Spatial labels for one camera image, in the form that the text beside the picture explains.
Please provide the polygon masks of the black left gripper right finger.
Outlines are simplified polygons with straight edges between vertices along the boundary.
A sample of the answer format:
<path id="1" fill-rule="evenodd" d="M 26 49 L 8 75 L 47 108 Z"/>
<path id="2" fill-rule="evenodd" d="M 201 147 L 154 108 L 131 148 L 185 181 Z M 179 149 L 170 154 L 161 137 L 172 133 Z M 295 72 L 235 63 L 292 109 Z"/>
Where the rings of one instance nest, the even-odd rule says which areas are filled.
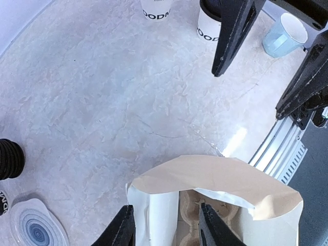
<path id="1" fill-rule="evenodd" d="M 199 210 L 199 242 L 204 246 L 246 246 L 211 205 L 204 202 Z"/>

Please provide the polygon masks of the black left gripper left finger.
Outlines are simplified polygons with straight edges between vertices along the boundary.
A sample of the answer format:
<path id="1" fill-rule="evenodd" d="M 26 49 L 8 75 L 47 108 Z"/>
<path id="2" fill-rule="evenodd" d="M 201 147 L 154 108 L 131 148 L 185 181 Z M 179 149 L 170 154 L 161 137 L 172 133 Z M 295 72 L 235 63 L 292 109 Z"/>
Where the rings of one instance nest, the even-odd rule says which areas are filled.
<path id="1" fill-rule="evenodd" d="M 135 219 L 132 205 L 123 206 L 92 246 L 135 245 Z"/>

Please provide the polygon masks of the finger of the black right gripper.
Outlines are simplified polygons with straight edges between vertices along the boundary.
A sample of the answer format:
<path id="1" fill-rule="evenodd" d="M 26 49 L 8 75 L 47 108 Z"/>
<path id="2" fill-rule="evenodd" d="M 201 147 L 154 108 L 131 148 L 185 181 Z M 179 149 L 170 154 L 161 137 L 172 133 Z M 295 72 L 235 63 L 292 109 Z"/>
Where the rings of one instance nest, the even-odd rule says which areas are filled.
<path id="1" fill-rule="evenodd" d="M 221 29 L 212 66 L 214 76 L 225 73 L 264 3 L 263 0 L 221 1 Z"/>

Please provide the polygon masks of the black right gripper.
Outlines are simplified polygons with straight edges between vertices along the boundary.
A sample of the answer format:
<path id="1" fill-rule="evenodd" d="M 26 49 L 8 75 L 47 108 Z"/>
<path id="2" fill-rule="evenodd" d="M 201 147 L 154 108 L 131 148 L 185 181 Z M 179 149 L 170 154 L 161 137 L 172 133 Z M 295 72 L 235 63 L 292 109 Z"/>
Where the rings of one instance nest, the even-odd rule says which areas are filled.
<path id="1" fill-rule="evenodd" d="M 277 0 L 275 5 L 315 30 L 327 25 L 327 0 Z M 316 37 L 276 106 L 276 119 L 290 116 L 302 130 L 311 114 L 327 107 L 327 37 Z"/>

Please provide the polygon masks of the brown cardboard cup carrier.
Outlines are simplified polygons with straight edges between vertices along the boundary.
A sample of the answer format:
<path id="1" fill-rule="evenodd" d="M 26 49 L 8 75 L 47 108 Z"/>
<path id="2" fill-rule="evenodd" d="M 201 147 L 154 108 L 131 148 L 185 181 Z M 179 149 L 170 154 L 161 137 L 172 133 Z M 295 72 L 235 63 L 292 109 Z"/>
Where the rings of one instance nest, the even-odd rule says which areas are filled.
<path id="1" fill-rule="evenodd" d="M 177 245 L 200 245 L 199 211 L 203 202 L 211 205 L 229 229 L 232 230 L 234 235 L 240 238 L 233 226 L 233 219 L 240 207 L 211 199 L 195 190 L 187 190 L 179 192 L 179 213 L 176 232 Z"/>

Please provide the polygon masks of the brown paper takeout bag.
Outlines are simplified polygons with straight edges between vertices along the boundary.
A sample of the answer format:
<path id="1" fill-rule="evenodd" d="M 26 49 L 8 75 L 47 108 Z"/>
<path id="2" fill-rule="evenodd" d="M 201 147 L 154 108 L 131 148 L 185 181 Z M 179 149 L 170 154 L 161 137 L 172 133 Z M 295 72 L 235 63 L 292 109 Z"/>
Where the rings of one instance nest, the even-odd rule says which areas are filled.
<path id="1" fill-rule="evenodd" d="M 136 245 L 177 245 L 179 192 L 195 190 L 240 207 L 235 232 L 246 245 L 298 245 L 300 193 L 236 158 L 182 155 L 127 185 Z"/>

